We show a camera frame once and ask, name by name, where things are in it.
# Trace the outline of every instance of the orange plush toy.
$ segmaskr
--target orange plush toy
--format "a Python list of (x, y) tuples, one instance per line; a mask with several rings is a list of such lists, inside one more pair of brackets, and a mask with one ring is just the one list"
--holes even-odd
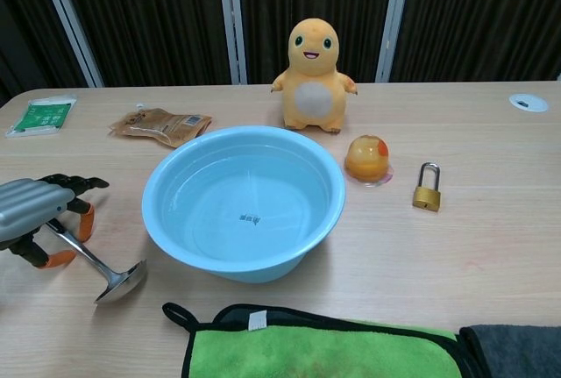
[(346, 93), (358, 94), (347, 75), (338, 73), (339, 39), (331, 25), (320, 18), (298, 23), (288, 40), (288, 69), (273, 82), (271, 91), (282, 90), (284, 123), (301, 130), (319, 125), (326, 132), (340, 132)]

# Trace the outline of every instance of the white round hole cover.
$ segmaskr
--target white round hole cover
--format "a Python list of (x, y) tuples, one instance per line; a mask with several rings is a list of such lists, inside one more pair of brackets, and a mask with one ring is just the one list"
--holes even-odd
[(508, 100), (515, 108), (528, 112), (545, 112), (550, 108), (547, 102), (536, 95), (516, 94)]

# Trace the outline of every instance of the green packet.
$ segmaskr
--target green packet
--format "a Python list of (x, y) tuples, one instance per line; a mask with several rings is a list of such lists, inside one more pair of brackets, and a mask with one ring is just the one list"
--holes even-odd
[(76, 103), (76, 95), (52, 96), (30, 100), (23, 116), (7, 131), (5, 136), (55, 134), (64, 124)]

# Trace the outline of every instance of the ladle handle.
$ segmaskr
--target ladle handle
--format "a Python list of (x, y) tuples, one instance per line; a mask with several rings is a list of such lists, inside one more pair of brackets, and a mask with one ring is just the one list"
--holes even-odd
[(108, 282), (111, 282), (111, 280), (116, 275), (118, 275), (109, 267), (107, 267), (105, 263), (97, 258), (92, 252), (90, 252), (90, 250), (85, 245), (83, 245), (82, 242), (76, 239), (74, 235), (70, 233), (56, 218), (46, 222), (46, 225), (49, 227), (49, 229), (51, 229), (51, 232), (53, 232), (59, 238), (64, 239), (69, 245), (71, 245), (71, 247), (81, 253), (92, 266), (97, 268), (97, 270), (105, 276)]

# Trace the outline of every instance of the wooden table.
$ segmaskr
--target wooden table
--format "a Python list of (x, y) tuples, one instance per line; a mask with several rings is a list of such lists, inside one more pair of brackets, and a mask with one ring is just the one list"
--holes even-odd
[[(83, 197), (97, 208), (89, 248), (115, 269), (147, 258), (146, 282), (118, 303), (94, 305), (105, 281), (84, 259), (51, 271), (0, 253), (1, 376), (179, 376), (187, 333), (167, 320), (172, 301), (211, 320), (231, 303), (285, 305), (336, 317), (442, 327), (561, 325), (561, 82), (360, 84), (348, 120), (331, 136), (303, 133), (342, 165), (361, 134), (381, 136), (391, 182), (347, 180), (343, 216), (324, 243), (277, 282), (230, 282), (180, 264), (146, 234), (140, 201), (170, 149), (108, 135), (137, 103), (203, 113), (209, 131), (281, 125), (269, 86), (35, 90), (0, 110), (4, 133), (28, 100), (75, 92), (79, 101), (53, 136), (0, 139), (0, 183), (52, 173), (100, 176), (108, 189)], [(529, 113), (512, 93), (545, 98)], [(442, 167), (438, 213), (411, 206), (419, 167)], [(68, 226), (77, 216), (66, 213)], [(37, 241), (62, 246), (49, 232)]]

